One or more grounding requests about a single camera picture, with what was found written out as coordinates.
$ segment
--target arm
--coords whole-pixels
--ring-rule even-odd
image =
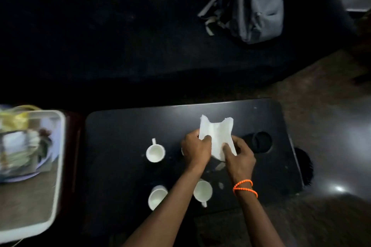
[[[232,136],[232,139],[237,152],[241,151],[240,154],[235,156],[227,144],[223,145],[223,152],[229,176],[235,185],[244,179],[251,179],[256,160],[252,150],[243,139],[235,136]],[[250,183],[243,183],[239,187],[252,189]],[[254,247],[284,247],[285,245],[255,194],[250,191],[237,190],[236,196],[242,207],[251,244]]]
[[[211,157],[211,137],[198,138],[199,130],[182,141],[187,168],[165,199],[134,231],[123,247],[173,246],[194,188]]]

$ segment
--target ceramic mug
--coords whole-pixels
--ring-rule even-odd
[[[193,191],[194,198],[201,202],[202,206],[206,208],[207,201],[211,198],[212,195],[213,187],[211,186],[211,184],[203,179],[200,179]]]
[[[165,157],[165,148],[156,144],[156,139],[152,139],[152,145],[147,148],[146,157],[151,162],[160,162]]]
[[[163,185],[156,185],[148,197],[148,206],[153,211],[164,200],[167,195],[167,189]]]

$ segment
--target beaded bracelet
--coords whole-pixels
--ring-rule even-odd
[[[252,193],[255,193],[256,198],[257,198],[257,192],[252,190],[252,189],[247,189],[244,187],[238,187],[240,184],[250,182],[251,186],[253,186],[253,182],[250,179],[244,179],[243,181],[238,182],[234,187],[233,187],[233,193],[236,194],[235,190],[246,190],[246,191],[251,191]]]

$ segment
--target table top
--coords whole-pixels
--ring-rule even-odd
[[[281,106],[272,99],[97,111],[86,119],[83,233],[97,236],[136,228],[151,213],[151,189],[163,185],[170,190],[182,174],[185,162],[180,142],[187,133],[199,128],[202,114],[211,122],[232,117],[232,134],[245,139],[254,133],[267,133],[260,146],[268,152],[255,154],[252,176],[262,204],[282,201],[302,190]],[[266,136],[272,146],[264,144]],[[146,159],[152,138],[166,150],[159,163]],[[211,158],[202,175],[213,187],[207,207],[192,197],[186,215],[239,207],[226,170],[215,170],[219,163]]]

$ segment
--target gray backpack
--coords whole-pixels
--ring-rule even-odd
[[[216,22],[248,44],[279,36],[283,28],[283,0],[211,0],[197,15],[208,24]]]

